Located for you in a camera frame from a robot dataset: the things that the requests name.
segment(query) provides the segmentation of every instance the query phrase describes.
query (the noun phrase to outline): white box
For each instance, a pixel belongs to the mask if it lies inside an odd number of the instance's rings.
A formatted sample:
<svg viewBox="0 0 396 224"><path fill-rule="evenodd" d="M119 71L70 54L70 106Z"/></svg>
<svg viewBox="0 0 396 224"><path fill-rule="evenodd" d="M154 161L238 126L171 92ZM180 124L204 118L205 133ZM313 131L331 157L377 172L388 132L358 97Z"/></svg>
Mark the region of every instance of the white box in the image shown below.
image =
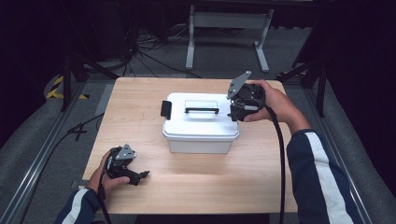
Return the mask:
<svg viewBox="0 0 396 224"><path fill-rule="evenodd" d="M163 123L163 135L172 152L227 153L239 135L238 123L231 120L226 94L169 94L171 118Z"/></svg>

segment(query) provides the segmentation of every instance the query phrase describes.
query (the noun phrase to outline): striped sleeve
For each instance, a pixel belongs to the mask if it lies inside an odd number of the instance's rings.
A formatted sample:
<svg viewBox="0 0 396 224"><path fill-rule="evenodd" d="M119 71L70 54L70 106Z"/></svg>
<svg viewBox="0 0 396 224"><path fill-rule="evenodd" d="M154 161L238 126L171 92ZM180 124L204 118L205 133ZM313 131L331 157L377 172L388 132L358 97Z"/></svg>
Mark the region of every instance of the striped sleeve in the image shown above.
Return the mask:
<svg viewBox="0 0 396 224"><path fill-rule="evenodd" d="M302 223L362 223L349 182L313 130L293 135L287 147L294 198Z"/></svg>
<svg viewBox="0 0 396 224"><path fill-rule="evenodd" d="M74 191L59 213L55 223L91 223L100 204L93 189L80 189Z"/></svg>

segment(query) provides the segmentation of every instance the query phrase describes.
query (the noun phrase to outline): yellow and black tape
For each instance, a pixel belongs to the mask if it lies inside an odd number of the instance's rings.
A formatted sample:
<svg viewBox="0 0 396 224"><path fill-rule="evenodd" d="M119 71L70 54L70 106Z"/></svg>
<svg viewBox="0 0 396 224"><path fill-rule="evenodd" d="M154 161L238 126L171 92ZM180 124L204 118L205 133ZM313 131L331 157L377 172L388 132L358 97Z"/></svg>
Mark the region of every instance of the yellow and black tape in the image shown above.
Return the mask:
<svg viewBox="0 0 396 224"><path fill-rule="evenodd" d="M55 82L53 83L52 87L49 90L49 93L47 94L47 99L49 98L58 98L58 99L63 99L64 95L61 93L57 93L56 91L58 90L59 86L61 86L61 83L64 81L64 76L59 75L58 78L56 78ZM90 99L89 94L81 94L78 99L80 100L88 100Z"/></svg>

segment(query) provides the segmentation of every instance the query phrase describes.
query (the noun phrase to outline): person's left hand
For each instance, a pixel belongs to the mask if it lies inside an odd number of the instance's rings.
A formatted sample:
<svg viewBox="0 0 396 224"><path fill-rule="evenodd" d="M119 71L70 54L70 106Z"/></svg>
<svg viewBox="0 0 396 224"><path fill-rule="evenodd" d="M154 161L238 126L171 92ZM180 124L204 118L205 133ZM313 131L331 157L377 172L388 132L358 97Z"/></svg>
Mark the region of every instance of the person's left hand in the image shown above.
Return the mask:
<svg viewBox="0 0 396 224"><path fill-rule="evenodd" d="M98 192L98 188L99 188L100 175L102 173L103 166L106 163L106 159L109 153L110 151L108 151L103 156L99 167L93 172L90 182L88 183L87 186L85 186L86 188L95 190L96 193ZM104 174L102 179L102 183L103 183L103 187L105 188L106 195L108 195L110 191L116 188L117 186L128 184L129 181L130 179L127 176L111 179L107 174Z"/></svg>

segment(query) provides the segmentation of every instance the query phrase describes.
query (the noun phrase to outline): black mechanical device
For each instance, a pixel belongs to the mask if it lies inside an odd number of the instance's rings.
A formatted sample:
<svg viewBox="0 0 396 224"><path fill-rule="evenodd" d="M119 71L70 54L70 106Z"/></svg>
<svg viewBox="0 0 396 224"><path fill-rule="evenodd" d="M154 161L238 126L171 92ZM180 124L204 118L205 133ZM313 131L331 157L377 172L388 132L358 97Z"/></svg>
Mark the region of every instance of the black mechanical device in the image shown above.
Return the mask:
<svg viewBox="0 0 396 224"><path fill-rule="evenodd" d="M148 176L149 171L138 174L128 170L127 166L134 158L136 158L136 154L128 144L125 144L123 147L111 148L109 158L105 165L108 176L110 176L110 178L128 176L130 178L129 184L137 186L140 179Z"/></svg>
<svg viewBox="0 0 396 224"><path fill-rule="evenodd" d="M230 83L227 99L231 100L231 113L228 116L233 121L243 121L247 115L257 113L265 106L264 89L245 83L250 74L250 71L246 71Z"/></svg>

